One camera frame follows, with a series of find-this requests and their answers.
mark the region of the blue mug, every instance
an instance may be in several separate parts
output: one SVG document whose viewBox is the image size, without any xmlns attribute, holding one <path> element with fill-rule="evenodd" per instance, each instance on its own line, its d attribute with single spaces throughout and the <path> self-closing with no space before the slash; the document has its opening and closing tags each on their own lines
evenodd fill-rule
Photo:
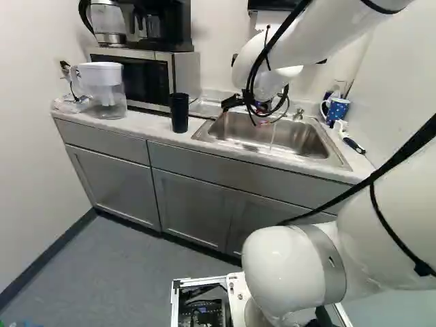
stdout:
<svg viewBox="0 0 436 327">
<path fill-rule="evenodd" d="M 322 105 L 326 104 L 329 107 L 328 114 L 325 115 L 322 110 Z M 349 106 L 351 105 L 350 100 L 341 99 L 340 97 L 332 97 L 330 99 L 324 100 L 321 102 L 320 112 L 323 118 L 326 121 L 327 125 L 330 125 L 334 121 L 339 119 L 344 119 L 345 115 L 349 110 Z"/>
</svg>

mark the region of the countertop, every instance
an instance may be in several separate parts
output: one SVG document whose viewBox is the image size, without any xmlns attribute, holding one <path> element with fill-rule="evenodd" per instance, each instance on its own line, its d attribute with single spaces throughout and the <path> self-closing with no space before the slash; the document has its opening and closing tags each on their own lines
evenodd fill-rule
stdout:
<svg viewBox="0 0 436 327">
<path fill-rule="evenodd" d="M 204 111 L 208 111 L 210 107 L 205 104 L 201 106 L 204 106 Z M 66 114 L 56 109 L 51 110 L 51 115 L 54 118 L 63 119 L 65 121 L 113 131 L 136 138 L 179 146 L 185 149 L 274 167 L 290 172 L 316 176 L 350 185 L 359 183 L 369 176 L 375 169 L 366 157 L 359 155 L 357 152 L 349 148 L 348 145 L 346 145 L 338 135 L 333 132 L 333 130 L 329 129 L 324 124 L 322 124 L 323 128 L 339 149 L 339 152 L 344 156 L 352 171 L 342 168 L 333 168 L 317 162 L 307 163 L 306 161 L 299 160 L 297 156 L 290 158 L 275 157 L 249 151 L 236 150 L 220 144 L 192 140 L 192 135 L 194 135 L 203 123 L 206 122 L 206 119 L 201 118 L 189 117 L 188 131 L 184 134 L 176 134 L 172 131 L 170 117 L 151 113 L 129 110 L 125 118 L 117 120 L 96 119 L 85 113 Z"/>
</svg>

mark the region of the cabinet door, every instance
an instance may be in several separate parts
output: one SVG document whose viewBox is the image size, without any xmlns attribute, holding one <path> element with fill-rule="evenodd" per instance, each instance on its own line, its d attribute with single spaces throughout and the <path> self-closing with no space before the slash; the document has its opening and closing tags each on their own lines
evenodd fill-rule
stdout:
<svg viewBox="0 0 436 327">
<path fill-rule="evenodd" d="M 74 146 L 66 148 L 94 206 L 161 230 L 150 168 Z"/>
<path fill-rule="evenodd" d="M 233 198 L 236 200 L 236 208 L 226 247 L 226 252 L 231 255 L 240 256 L 245 240 L 255 230 L 274 226 L 280 221 L 310 211 L 310 209 L 301 206 L 255 196 L 250 193 L 240 191 L 234 191 L 234 193 Z M 325 223 L 335 219 L 336 216 L 334 215 L 320 213 L 313 217 L 297 220 L 293 224 Z"/>
<path fill-rule="evenodd" d="M 162 229 L 224 252 L 233 208 L 229 189 L 153 168 Z"/>
</svg>

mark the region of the stainless steel sink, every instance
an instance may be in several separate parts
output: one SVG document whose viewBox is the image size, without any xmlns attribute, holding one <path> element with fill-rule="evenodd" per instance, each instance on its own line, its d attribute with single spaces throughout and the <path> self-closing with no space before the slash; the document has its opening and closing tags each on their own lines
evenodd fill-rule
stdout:
<svg viewBox="0 0 436 327">
<path fill-rule="evenodd" d="M 222 114 L 215 122 L 205 122 L 192 138 L 242 151 L 318 161 L 349 170 L 349 165 L 320 123 L 311 117 L 298 121 L 283 118 L 275 124 L 254 127 L 247 112 L 231 111 Z"/>
</svg>

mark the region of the black cup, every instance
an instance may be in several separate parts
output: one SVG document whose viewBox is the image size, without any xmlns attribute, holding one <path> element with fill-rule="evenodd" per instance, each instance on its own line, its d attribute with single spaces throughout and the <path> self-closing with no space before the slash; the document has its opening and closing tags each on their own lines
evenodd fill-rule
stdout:
<svg viewBox="0 0 436 327">
<path fill-rule="evenodd" d="M 186 93 L 170 94 L 172 131 L 186 133 L 188 130 L 189 95 Z"/>
</svg>

